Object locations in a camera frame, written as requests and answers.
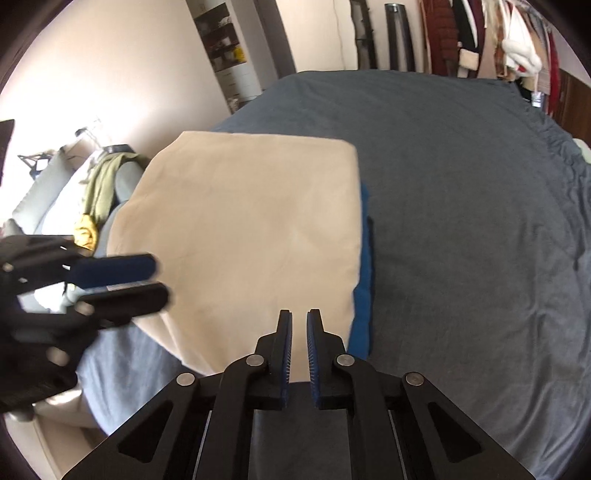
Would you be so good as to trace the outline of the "olive green cloth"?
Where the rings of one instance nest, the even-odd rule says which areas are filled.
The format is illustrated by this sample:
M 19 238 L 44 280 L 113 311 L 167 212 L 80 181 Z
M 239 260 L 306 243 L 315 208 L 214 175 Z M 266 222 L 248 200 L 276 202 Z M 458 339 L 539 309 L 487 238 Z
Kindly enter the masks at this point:
M 86 186 L 83 214 L 96 227 L 102 226 L 109 216 L 115 194 L 116 174 L 128 162 L 137 162 L 144 168 L 148 159 L 130 152 L 111 153 L 106 154 L 94 167 Z

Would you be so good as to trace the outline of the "black tall speaker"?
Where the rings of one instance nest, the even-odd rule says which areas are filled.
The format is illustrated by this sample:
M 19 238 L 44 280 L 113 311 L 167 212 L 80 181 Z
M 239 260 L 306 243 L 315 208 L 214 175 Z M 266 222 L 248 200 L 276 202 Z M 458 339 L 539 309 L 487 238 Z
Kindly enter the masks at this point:
M 416 61 L 406 6 L 386 3 L 390 69 L 415 72 Z

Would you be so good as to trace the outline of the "grey-blue bed duvet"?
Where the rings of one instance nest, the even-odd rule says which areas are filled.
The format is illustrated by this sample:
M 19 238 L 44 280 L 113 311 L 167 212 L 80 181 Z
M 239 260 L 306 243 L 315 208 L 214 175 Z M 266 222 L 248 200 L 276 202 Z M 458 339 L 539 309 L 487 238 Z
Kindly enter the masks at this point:
M 495 81 L 308 72 L 224 133 L 352 143 L 381 371 L 425 373 L 539 479 L 590 474 L 590 168 Z

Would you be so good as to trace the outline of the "black ladder stand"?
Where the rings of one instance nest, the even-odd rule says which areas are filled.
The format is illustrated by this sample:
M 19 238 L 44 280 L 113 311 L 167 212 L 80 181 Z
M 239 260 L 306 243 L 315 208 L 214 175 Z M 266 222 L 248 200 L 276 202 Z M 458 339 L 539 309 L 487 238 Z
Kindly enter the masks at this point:
M 355 32 L 356 56 L 359 70 L 377 70 L 378 60 L 370 8 L 366 0 L 351 0 L 351 18 Z

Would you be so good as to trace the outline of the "hanging clothes rack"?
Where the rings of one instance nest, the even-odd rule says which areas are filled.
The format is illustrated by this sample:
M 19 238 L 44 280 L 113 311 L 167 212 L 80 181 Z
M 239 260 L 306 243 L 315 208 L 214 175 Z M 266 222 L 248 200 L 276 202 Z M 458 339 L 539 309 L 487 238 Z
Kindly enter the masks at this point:
M 560 63 L 550 24 L 525 1 L 421 1 L 428 73 L 515 83 L 552 116 Z

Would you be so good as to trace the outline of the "pale green pillow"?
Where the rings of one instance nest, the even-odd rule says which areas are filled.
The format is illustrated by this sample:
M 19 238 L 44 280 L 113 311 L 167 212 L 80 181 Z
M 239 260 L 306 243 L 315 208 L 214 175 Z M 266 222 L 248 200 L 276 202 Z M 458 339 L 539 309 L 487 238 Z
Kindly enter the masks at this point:
M 574 143 L 581 151 L 581 155 L 587 164 L 591 164 L 591 148 L 589 145 L 580 138 L 574 138 Z

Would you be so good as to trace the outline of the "white wall bookshelf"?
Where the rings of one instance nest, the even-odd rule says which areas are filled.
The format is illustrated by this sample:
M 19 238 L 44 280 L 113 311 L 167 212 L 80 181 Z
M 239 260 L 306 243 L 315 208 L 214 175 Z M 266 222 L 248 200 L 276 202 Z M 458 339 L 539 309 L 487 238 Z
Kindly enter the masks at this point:
M 231 113 L 262 94 L 238 19 L 228 1 L 187 1 L 193 23 Z

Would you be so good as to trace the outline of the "cream pants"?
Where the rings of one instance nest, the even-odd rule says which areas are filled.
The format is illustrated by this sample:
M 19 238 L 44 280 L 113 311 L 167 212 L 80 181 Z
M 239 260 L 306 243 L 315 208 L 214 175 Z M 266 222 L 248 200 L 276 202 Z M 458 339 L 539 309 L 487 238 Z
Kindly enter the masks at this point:
M 185 366 L 221 372 L 287 310 L 290 378 L 304 382 L 308 311 L 349 337 L 362 229 L 352 144 L 186 131 L 150 161 L 115 216 L 107 251 L 156 258 L 171 298 L 138 327 Z

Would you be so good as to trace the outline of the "wooden headboard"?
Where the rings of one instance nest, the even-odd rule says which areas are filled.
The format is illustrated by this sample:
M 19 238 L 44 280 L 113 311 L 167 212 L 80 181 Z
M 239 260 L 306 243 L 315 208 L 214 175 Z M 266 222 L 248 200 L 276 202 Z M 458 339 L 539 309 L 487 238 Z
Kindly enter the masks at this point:
M 591 89 L 564 70 L 560 70 L 560 94 L 554 119 L 572 137 L 590 145 Z

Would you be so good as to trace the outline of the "blue folded garment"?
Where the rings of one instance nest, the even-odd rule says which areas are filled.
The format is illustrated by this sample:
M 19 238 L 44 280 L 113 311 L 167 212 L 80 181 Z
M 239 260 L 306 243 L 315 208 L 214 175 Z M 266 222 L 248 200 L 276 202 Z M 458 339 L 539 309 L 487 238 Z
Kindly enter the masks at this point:
M 373 220 L 369 215 L 370 194 L 365 185 L 361 186 L 362 200 L 362 249 L 360 276 L 353 290 L 355 317 L 349 331 L 346 351 L 362 360 L 368 360 L 373 342 L 373 301 L 375 275 L 373 259 Z

